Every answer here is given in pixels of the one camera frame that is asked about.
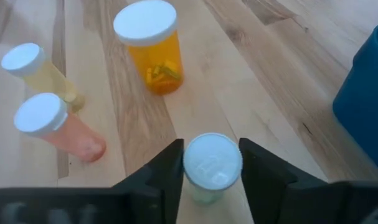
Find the large orange pill bottle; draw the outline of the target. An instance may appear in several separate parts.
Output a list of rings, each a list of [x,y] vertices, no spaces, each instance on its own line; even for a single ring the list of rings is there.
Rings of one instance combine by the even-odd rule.
[[[163,0],[130,4],[115,16],[113,29],[149,91],[165,95],[182,85],[177,12],[172,4]]]

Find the small yellow pill bottle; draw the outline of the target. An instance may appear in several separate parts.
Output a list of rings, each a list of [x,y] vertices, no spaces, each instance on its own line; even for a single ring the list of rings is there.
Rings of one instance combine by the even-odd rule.
[[[43,48],[35,43],[25,43],[11,49],[2,58],[1,66],[11,75],[23,79],[32,89],[59,96],[74,113],[85,105],[83,95],[46,57]]]

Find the small pink pill bottle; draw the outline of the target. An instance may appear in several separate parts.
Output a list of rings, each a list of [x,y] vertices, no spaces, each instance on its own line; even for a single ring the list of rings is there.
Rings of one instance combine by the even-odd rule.
[[[53,93],[39,93],[23,102],[14,115],[14,126],[85,162],[98,160],[106,151],[104,138]]]

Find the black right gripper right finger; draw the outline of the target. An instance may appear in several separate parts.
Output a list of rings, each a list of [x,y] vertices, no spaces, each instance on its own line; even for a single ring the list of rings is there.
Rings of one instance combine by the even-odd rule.
[[[328,183],[247,138],[239,149],[256,224],[378,224],[378,181]]]

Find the blue plastic bin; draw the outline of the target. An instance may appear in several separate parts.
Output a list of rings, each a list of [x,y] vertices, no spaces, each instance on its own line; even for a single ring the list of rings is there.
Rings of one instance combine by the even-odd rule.
[[[355,54],[333,113],[378,167],[378,26]]]

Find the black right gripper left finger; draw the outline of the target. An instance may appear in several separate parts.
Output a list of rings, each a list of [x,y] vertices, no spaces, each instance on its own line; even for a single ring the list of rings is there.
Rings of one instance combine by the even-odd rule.
[[[184,140],[175,139],[153,159],[112,187],[114,224],[176,224],[183,183]]]

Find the small green pill bottle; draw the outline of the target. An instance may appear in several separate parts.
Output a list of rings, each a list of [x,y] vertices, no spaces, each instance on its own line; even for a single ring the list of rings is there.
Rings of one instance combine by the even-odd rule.
[[[212,204],[239,179],[243,157],[238,145],[220,133],[195,137],[183,156],[191,195],[200,204]]]

